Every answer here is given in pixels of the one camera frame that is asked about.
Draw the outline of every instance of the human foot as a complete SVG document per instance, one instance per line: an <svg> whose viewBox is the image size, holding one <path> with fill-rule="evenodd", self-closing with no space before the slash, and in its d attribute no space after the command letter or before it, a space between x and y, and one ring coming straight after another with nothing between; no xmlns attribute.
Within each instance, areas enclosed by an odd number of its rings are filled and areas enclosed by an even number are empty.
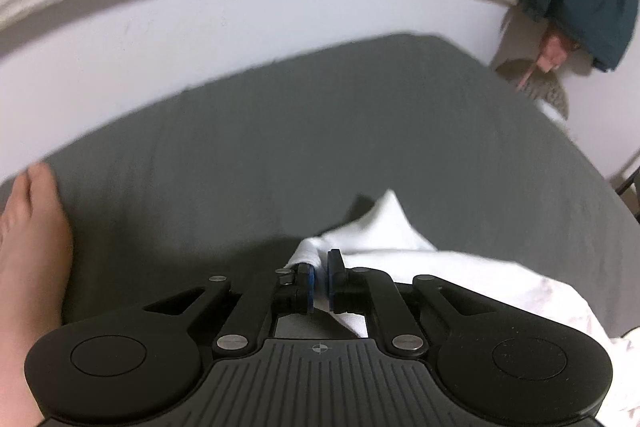
<svg viewBox="0 0 640 427"><path fill-rule="evenodd" d="M72 238L46 164L20 174L0 216L0 425L42 420L24 380L31 346L60 327Z"/></svg>

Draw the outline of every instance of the folded cloth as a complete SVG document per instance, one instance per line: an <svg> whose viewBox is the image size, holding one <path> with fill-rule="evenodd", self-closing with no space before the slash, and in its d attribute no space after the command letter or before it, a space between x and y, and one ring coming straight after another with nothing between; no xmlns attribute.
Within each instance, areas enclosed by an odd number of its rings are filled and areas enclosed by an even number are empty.
<svg viewBox="0 0 640 427"><path fill-rule="evenodd" d="M379 269L400 283L411 283L415 275L434 275L593 337L607 350L614 367L614 381L598 420L616 427L638 423L637 414L633 420L633 409L640 408L640 339L609 339L587 302L571 286L517 263L437 250L414 230L392 190L360 219L303 240L287 263L287 267L299 263L314 267L316 307L327 312L327 253L332 248L340 249L347 268ZM367 336L363 317L333 316L358 336Z"/></svg>

